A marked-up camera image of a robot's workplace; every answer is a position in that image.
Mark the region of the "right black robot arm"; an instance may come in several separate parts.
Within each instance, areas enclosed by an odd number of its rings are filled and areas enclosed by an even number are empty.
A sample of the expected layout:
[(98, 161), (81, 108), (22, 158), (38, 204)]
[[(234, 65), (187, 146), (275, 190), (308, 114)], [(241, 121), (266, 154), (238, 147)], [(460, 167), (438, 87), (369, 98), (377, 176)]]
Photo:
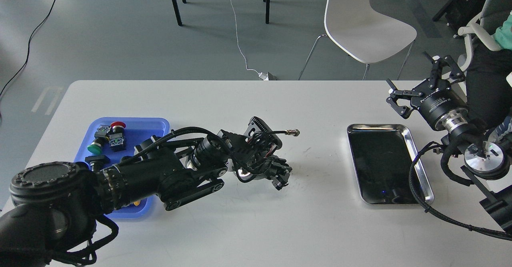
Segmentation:
[(470, 120), (468, 107), (454, 91), (453, 85), (466, 79), (464, 72), (449, 55), (430, 59), (430, 75), (411, 90), (399, 90), (390, 79), (389, 97), (386, 99), (402, 118), (410, 117), (413, 110), (435, 131), (446, 130), (448, 134), (442, 143), (430, 142), (413, 158), (411, 170), (423, 154), (429, 150), (441, 151), (441, 170), (450, 179), (461, 185), (475, 185), (485, 195), (480, 205), (498, 223), (500, 231), (475, 227), (454, 220), (435, 210), (426, 202), (425, 191), (418, 190), (412, 183), (412, 171), (409, 171), (408, 183), (412, 195), (426, 213), (469, 231), (486, 236), (511, 240), (511, 187), (499, 192), (488, 190), (484, 180), (498, 180), (508, 174), (511, 165), (511, 134), (506, 134), (499, 143), (484, 139), (484, 124), (479, 120)]

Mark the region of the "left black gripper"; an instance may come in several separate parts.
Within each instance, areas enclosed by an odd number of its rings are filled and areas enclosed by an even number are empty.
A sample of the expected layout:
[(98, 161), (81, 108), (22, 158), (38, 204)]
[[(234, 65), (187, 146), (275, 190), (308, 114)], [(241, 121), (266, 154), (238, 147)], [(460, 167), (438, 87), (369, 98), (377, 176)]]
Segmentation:
[(218, 136), (228, 146), (228, 157), (232, 160), (230, 168), (242, 183), (252, 180), (268, 179), (273, 186), (287, 183), (292, 167), (286, 159), (279, 158), (275, 151), (283, 143), (278, 135), (298, 137), (298, 129), (272, 130), (263, 119), (252, 117), (244, 134), (220, 130)]

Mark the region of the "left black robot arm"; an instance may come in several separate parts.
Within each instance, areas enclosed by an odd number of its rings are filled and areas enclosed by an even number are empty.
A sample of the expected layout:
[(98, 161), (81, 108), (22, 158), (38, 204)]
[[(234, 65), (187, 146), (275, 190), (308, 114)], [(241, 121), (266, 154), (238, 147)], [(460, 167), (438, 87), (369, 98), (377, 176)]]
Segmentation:
[(271, 180), (281, 190), (292, 168), (275, 155), (279, 135), (299, 133), (271, 130), (252, 117), (242, 135), (189, 126), (152, 136), (112, 165), (98, 155), (28, 167), (13, 176), (14, 207), (1, 216), (1, 265), (92, 265), (119, 232), (108, 214), (153, 195), (174, 210), (221, 189), (226, 172), (242, 183)]

